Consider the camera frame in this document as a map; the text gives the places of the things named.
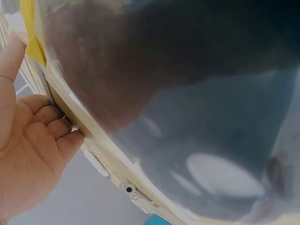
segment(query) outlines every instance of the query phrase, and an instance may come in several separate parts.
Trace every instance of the small white latch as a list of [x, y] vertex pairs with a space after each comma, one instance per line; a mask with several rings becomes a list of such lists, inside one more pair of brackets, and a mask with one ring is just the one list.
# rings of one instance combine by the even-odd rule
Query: small white latch
[[144, 213], [146, 214], [150, 214], [143, 206], [141, 206], [139, 203], [137, 203], [136, 201], [130, 199], [131, 202], [136, 206], [138, 207], [141, 211], [143, 211]]
[[90, 151], [85, 151], [84, 156], [92, 163], [92, 165], [98, 170], [98, 172], [104, 176], [109, 177], [108, 171], [104, 168], [104, 166], [99, 162], [99, 160], [94, 156]]

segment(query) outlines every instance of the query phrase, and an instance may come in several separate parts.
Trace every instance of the gray floor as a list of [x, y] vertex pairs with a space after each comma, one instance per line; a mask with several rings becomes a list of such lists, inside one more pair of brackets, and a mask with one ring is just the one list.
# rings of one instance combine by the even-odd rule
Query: gray floor
[[[19, 74], [18, 97], [32, 94]], [[148, 215], [102, 177], [82, 152], [65, 170], [50, 196], [34, 210], [10, 221], [10, 225], [142, 225]]]

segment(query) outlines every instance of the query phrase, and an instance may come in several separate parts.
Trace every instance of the clear plastic sheet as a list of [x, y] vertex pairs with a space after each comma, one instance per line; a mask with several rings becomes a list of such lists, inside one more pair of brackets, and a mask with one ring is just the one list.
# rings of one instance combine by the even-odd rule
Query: clear plastic sheet
[[193, 220], [273, 223], [300, 213], [297, 6], [279, 2], [39, 0], [36, 33], [111, 140]]

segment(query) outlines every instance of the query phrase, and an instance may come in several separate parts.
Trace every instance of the yellow tape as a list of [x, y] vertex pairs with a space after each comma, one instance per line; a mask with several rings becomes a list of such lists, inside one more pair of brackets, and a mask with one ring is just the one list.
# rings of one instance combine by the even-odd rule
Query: yellow tape
[[26, 54], [33, 60], [46, 66], [47, 60], [45, 52], [34, 34], [35, 0], [20, 0], [20, 7], [28, 32]]

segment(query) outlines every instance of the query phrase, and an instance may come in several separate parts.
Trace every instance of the finger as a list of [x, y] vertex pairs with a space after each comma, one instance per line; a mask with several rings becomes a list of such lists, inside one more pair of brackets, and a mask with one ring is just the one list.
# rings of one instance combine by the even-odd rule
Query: finger
[[58, 108], [53, 105], [48, 105], [38, 111], [34, 117], [35, 121], [41, 122], [47, 126], [52, 121], [62, 118], [63, 115]]
[[58, 140], [72, 131], [72, 125], [66, 119], [55, 120], [51, 122], [47, 128], [55, 140]]
[[0, 77], [15, 81], [24, 59], [25, 49], [26, 45], [13, 32], [9, 37], [6, 49], [0, 55]]
[[13, 34], [7, 48], [0, 54], [0, 149], [7, 144], [15, 115], [13, 81], [24, 58], [25, 45]]
[[18, 99], [18, 101], [22, 101], [26, 104], [32, 111], [32, 114], [36, 114], [42, 108], [51, 105], [48, 97], [44, 95], [28, 95]]
[[61, 137], [56, 141], [56, 144], [65, 162], [68, 163], [82, 146], [83, 142], [84, 136], [80, 131], [77, 130]]

